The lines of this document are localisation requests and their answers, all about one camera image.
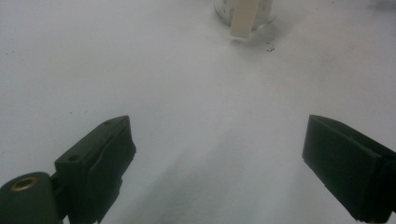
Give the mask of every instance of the clear container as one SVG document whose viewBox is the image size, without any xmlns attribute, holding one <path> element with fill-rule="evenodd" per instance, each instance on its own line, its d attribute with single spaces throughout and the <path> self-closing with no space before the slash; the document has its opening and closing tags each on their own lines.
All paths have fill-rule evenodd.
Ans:
<svg viewBox="0 0 396 224">
<path fill-rule="evenodd" d="M 231 25 L 233 20 L 233 12 L 235 10 L 235 2 L 237 0 L 215 0 L 215 10 L 220 19 L 227 25 Z M 253 22 L 253 30 L 262 28 L 270 19 L 270 12 L 273 0 L 260 0 L 257 8 L 256 18 Z"/>
</svg>

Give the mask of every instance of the white surface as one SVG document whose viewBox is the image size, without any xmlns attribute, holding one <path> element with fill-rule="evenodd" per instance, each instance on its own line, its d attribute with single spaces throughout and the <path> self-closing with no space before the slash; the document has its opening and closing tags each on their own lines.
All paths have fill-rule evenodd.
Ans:
<svg viewBox="0 0 396 224">
<path fill-rule="evenodd" d="M 211 0 L 1 1 L 0 184 L 52 174 L 129 115 L 138 152 L 103 223 L 356 223 L 304 164 L 304 135 L 318 114 L 396 148 L 395 3 L 274 14 L 240 41 Z"/>
</svg>

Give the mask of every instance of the white object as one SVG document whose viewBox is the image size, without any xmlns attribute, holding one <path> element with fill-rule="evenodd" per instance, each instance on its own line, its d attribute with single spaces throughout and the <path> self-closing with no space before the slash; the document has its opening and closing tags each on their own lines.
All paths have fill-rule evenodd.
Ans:
<svg viewBox="0 0 396 224">
<path fill-rule="evenodd" d="M 272 0 L 215 0 L 222 21 L 231 25 L 231 35 L 248 38 L 252 29 L 268 22 Z"/>
</svg>

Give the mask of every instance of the metal hole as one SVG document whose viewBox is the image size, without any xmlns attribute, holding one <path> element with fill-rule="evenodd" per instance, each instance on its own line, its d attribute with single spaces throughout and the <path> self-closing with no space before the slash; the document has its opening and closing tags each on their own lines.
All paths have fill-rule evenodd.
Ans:
<svg viewBox="0 0 396 224">
<path fill-rule="evenodd" d="M 25 177 L 24 179 L 21 179 L 21 180 L 15 182 L 11 186 L 11 190 L 16 191 L 16 192 L 23 191 L 23 190 L 31 188 L 32 186 L 34 186 L 37 183 L 38 183 L 37 177 L 35 177 L 35 176 Z"/>
</svg>

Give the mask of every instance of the brass insert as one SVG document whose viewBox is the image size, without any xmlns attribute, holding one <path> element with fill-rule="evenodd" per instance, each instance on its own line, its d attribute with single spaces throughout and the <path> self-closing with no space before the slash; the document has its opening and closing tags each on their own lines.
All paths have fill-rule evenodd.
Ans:
<svg viewBox="0 0 396 224">
<path fill-rule="evenodd" d="M 38 178 L 35 176 L 28 176 L 25 177 L 24 179 L 18 180 L 17 182 L 15 182 L 12 186 L 11 186 L 11 190 L 12 191 L 23 191 L 26 189 L 31 188 L 32 186 L 34 186 L 35 184 L 37 184 L 38 182 Z"/>
</svg>

